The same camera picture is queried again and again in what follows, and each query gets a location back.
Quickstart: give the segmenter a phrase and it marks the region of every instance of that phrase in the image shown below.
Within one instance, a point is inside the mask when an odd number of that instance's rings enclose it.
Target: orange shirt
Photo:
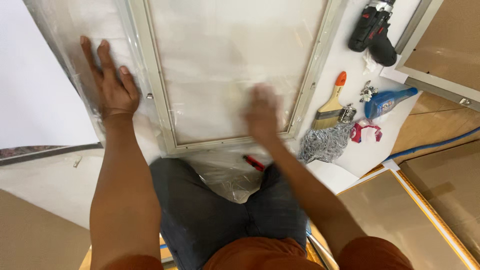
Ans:
[[[348,243],[337,260],[340,270],[412,270],[410,261],[392,243],[377,237],[357,238]],[[127,256],[114,261],[108,270],[162,270],[159,260],[150,256]],[[264,237],[238,239],[218,250],[204,270],[323,270],[306,259],[295,240]]]

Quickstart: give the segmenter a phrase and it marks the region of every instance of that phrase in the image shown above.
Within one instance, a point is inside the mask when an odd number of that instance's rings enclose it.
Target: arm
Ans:
[[[276,135],[276,102],[270,87],[262,84],[254,87],[245,118],[249,134],[268,150],[335,258],[348,242],[366,236],[342,202],[289,153]]]
[[[102,168],[90,209],[92,269],[101,269],[125,255],[160,258],[160,205],[150,169],[133,132],[133,113],[139,94],[128,69],[120,67],[121,82],[102,41],[95,66],[91,43],[81,38],[82,49],[92,70],[99,96],[107,142]]]

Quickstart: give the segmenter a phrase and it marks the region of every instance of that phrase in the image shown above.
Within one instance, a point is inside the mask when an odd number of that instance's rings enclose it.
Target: bottle label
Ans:
[[[394,104],[395,104],[395,99],[394,98],[391,98],[391,99],[381,103],[377,107],[377,115],[380,116],[380,115],[386,114],[387,112],[389,112],[393,108]]]

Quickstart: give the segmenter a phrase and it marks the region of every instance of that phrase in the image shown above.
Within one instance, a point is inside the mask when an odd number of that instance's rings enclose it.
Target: fingernail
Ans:
[[[120,67],[120,72],[122,72],[123,74],[128,74],[128,68],[125,66],[122,66]]]

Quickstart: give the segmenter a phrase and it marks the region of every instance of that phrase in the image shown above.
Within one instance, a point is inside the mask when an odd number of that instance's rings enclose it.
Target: paint brush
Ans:
[[[329,127],[333,127],[337,124],[338,117],[340,116],[343,107],[338,103],[338,96],[342,91],[345,81],[347,80],[347,73],[342,71],[335,82],[335,87],[333,88],[332,97],[318,109],[317,114],[315,115],[315,120],[312,123],[313,130],[320,130]]]

